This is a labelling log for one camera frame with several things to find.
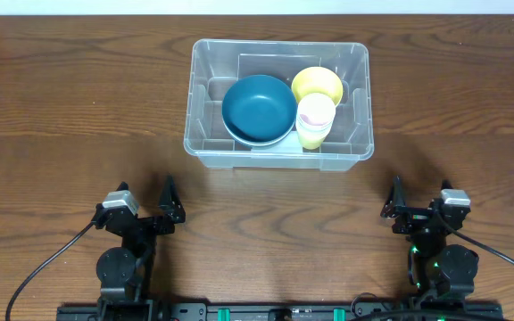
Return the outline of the yellow cup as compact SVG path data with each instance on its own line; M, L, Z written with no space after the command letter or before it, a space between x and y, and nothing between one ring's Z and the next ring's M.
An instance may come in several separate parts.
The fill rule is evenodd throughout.
M302 127L300 124L296 126L296 132L299 142L304 149L315 150L321 146L325 138L329 134L331 127Z

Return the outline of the dark blue bowl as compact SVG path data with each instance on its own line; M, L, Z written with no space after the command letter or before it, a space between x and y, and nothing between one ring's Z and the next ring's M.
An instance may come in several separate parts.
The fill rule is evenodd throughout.
M239 79L225 94L223 123L257 140L271 140L292 129L297 102L283 81L268 75Z
M251 148L268 148L270 146L273 146L275 144L279 144L283 139L285 139L291 132L292 129L288 129L284 134L281 136L278 136L271 140L257 140L256 138L251 138L247 136L246 134L241 133L235 126L228 125L227 123L224 124L225 129L230 134L230 136L240 144L243 144L245 146L251 147Z

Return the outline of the pink cup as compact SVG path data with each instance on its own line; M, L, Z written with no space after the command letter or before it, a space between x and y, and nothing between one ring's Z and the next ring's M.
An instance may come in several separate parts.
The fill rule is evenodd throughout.
M306 95L297 108L296 122L307 128L329 127L336 116L336 105L332 99L321 93Z

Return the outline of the yellow small bowl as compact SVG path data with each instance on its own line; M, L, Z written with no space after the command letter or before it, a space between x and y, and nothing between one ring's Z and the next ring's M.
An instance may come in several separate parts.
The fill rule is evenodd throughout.
M306 95L323 94L338 105L344 94L342 80L330 69L314 66L299 71L291 83L291 90L297 102Z

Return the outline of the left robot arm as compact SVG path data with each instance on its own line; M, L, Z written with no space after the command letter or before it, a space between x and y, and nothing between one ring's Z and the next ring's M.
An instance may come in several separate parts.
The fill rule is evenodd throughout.
M96 263L101 300L142 300L151 280L157 237L174 233L175 225L186 221L186 212L171 176L166 178L158 201L160 215L140 218L138 208L125 182L96 205L91 223L121 238L121 246L105 251Z

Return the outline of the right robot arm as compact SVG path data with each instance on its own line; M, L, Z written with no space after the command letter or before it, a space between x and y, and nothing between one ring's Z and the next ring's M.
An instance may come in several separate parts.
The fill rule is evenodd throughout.
M393 179L380 216L392 218L392 231L405 235L410 243L408 277L418 293L408 299L409 306L461 307L465 297L474 291L478 255L462 245L446 242L448 235L462 228L469 213L468 195L447 180L442 182L439 197L427 207L417 208L407 204L401 179Z

